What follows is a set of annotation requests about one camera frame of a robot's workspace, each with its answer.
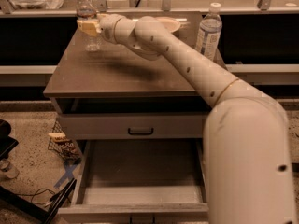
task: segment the plastic bottle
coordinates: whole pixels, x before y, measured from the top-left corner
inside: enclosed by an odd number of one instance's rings
[[[19,174],[19,170],[7,159],[0,160],[0,170],[10,179]]]
[[[221,4],[212,3],[209,12],[199,24],[195,49],[213,61],[219,38],[221,36],[222,20],[219,15]]]
[[[77,19],[88,20],[96,19],[96,9],[93,7],[92,0],[78,0],[77,2]],[[89,36],[85,33],[84,42],[87,51],[98,51],[101,46],[100,36]]]

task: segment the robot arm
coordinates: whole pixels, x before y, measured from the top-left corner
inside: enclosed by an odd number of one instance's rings
[[[152,17],[106,15],[98,32],[139,56],[163,55],[211,106],[204,173],[212,224],[297,223],[288,119],[280,104],[169,33]]]

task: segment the floor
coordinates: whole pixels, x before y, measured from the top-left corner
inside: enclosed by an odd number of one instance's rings
[[[284,100],[284,107],[290,119],[290,144],[292,161],[299,162],[299,103],[294,100]],[[19,144],[10,152],[9,159],[20,170],[15,179],[7,179],[0,173],[0,183],[6,189],[19,194],[34,194],[39,189],[51,189],[58,192],[67,183],[67,179],[59,188],[55,188],[64,174],[64,160],[57,153],[49,150],[48,133],[55,124],[56,113],[49,101],[39,102],[0,102],[0,119],[12,126],[11,137]],[[299,209],[299,176],[294,175],[295,196]],[[37,195],[34,203],[46,203],[50,198],[49,192]],[[31,196],[22,196],[31,201]],[[29,224],[39,221],[23,212],[0,202],[0,223]],[[53,224],[66,224],[61,217],[56,216]]]

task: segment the cabinet top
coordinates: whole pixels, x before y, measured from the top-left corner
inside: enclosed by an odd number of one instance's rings
[[[200,13],[170,15],[182,23],[178,38],[194,46]],[[46,97],[196,95],[193,87],[164,57],[147,61],[123,45],[101,40],[100,51],[88,52],[84,49],[82,33],[75,32],[44,91]]]

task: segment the drawer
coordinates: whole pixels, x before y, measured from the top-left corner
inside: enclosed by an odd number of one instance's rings
[[[74,140],[200,138],[207,113],[67,114],[58,121]]]
[[[207,221],[195,140],[89,141],[70,207],[70,223]]]

